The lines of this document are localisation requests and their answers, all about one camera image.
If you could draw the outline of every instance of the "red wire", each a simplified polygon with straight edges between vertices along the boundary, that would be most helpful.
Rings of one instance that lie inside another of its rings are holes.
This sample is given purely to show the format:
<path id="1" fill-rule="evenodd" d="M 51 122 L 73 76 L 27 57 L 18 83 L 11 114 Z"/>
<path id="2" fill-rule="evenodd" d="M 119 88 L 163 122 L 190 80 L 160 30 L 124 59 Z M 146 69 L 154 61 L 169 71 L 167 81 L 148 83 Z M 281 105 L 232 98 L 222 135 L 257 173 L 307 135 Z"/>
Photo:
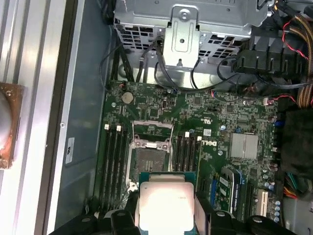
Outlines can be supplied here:
<path id="1" fill-rule="evenodd" d="M 295 99 L 294 99 L 291 95 L 287 95 L 287 94 L 280 95 L 280 96 L 278 96 L 277 98 L 273 98 L 273 100 L 278 100 L 278 99 L 284 98 L 284 97 L 288 97 L 288 98 L 292 99 L 294 103 L 297 103 L 297 102 L 295 101 Z"/>
<path id="2" fill-rule="evenodd" d="M 302 51 L 293 49 L 288 43 L 285 42 L 285 35 L 286 35 L 286 34 L 285 34 L 285 28 L 290 24 L 290 22 L 291 22 L 291 21 L 285 23 L 285 25 L 284 25 L 284 27 L 283 27 L 283 37 L 282 37 L 282 40 L 283 40 L 283 42 L 285 43 L 285 45 L 286 45 L 290 50 L 299 53 L 303 58 L 305 58 L 306 60 L 308 60 L 308 57 L 306 57 L 306 56 L 302 53 Z"/>

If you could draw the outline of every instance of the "metal bracket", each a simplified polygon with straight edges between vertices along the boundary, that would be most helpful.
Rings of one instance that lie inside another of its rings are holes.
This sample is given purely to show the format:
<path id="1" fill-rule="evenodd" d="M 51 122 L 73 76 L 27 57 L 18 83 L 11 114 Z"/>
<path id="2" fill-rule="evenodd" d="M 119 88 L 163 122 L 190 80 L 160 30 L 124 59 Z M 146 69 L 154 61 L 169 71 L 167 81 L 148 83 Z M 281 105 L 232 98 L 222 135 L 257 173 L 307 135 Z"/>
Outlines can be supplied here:
<path id="1" fill-rule="evenodd" d="M 165 65 L 192 69 L 198 59 L 200 32 L 196 29 L 195 8 L 173 8 L 172 25 L 165 30 L 163 56 Z"/>

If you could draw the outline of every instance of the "small chip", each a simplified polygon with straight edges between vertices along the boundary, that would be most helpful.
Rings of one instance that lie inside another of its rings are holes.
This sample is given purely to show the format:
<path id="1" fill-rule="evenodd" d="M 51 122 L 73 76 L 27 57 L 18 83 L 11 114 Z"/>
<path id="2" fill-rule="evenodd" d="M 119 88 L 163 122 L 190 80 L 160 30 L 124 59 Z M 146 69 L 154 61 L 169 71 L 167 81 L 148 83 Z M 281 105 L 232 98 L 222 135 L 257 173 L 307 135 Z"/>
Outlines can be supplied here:
<path id="1" fill-rule="evenodd" d="M 195 105 L 201 105 L 201 97 L 195 97 L 194 104 Z"/>
<path id="2" fill-rule="evenodd" d="M 158 118 L 158 109 L 151 109 L 150 110 L 150 116 Z"/>
<path id="3" fill-rule="evenodd" d="M 227 105 L 226 111 L 227 111 L 228 113 L 232 113 L 232 112 L 234 111 L 234 107 L 233 107 L 232 105 Z"/>
<path id="4" fill-rule="evenodd" d="M 204 136 L 211 136 L 212 130 L 211 129 L 204 129 L 203 130 L 203 135 Z"/>

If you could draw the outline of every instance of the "pcie slot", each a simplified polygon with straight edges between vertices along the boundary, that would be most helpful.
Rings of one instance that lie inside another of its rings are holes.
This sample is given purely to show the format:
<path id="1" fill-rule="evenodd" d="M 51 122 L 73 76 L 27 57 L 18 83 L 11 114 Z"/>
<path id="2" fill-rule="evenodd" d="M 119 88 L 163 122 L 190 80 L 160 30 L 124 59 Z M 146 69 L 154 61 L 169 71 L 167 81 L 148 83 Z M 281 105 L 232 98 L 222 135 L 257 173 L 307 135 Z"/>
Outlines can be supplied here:
<path id="1" fill-rule="evenodd" d="M 248 219 L 252 215 L 253 194 L 254 194 L 254 185 L 252 183 L 248 183 L 246 190 L 245 219 Z"/>
<path id="2" fill-rule="evenodd" d="M 122 141 L 121 141 L 121 151 L 120 151 L 120 160 L 118 165 L 118 180 L 117 180 L 117 193 L 116 193 L 116 202 L 115 207 L 118 206 L 119 201 L 121 200 L 121 190 L 123 184 L 123 174 L 126 172 L 126 165 L 124 164 L 126 158 L 126 147 L 127 143 L 128 132 L 123 131 L 122 133 Z"/>

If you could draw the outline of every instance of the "sticker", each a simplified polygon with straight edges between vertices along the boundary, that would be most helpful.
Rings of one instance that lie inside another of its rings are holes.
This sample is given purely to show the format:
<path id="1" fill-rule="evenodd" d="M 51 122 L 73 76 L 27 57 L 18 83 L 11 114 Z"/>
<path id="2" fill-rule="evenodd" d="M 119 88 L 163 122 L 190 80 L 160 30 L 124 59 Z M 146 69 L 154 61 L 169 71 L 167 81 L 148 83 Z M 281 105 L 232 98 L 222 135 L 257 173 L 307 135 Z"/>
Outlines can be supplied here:
<path id="1" fill-rule="evenodd" d="M 203 130 L 203 135 L 204 136 L 211 136 L 212 130 L 211 129 L 204 129 Z"/>
<path id="2" fill-rule="evenodd" d="M 228 181 L 222 177 L 220 177 L 220 182 L 225 185 L 226 187 L 228 187 Z"/>
<path id="3" fill-rule="evenodd" d="M 67 157 L 65 159 L 65 164 L 69 164 L 73 161 L 74 152 L 74 142 L 75 138 L 69 138 L 67 142 Z"/>
<path id="4" fill-rule="evenodd" d="M 223 194 L 224 196 L 226 196 L 226 191 L 223 190 L 222 188 L 220 188 L 221 194 Z"/>

